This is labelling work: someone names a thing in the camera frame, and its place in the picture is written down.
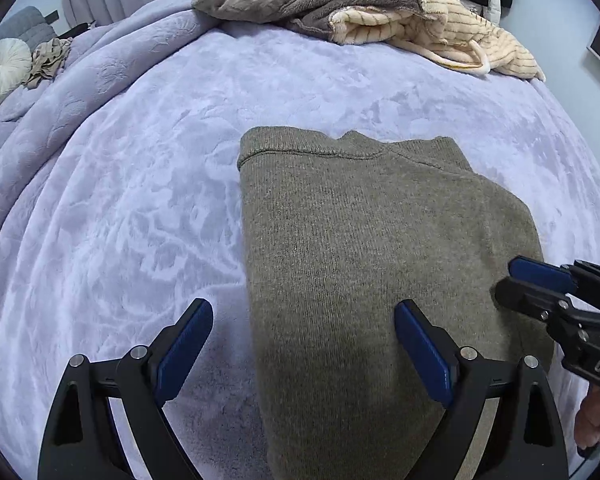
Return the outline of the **person's right hand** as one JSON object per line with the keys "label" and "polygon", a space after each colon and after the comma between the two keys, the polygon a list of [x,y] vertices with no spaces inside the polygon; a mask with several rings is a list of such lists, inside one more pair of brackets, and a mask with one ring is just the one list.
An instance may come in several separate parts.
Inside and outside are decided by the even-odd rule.
{"label": "person's right hand", "polygon": [[600,387],[590,385],[574,419],[574,440],[580,450],[600,442]]}

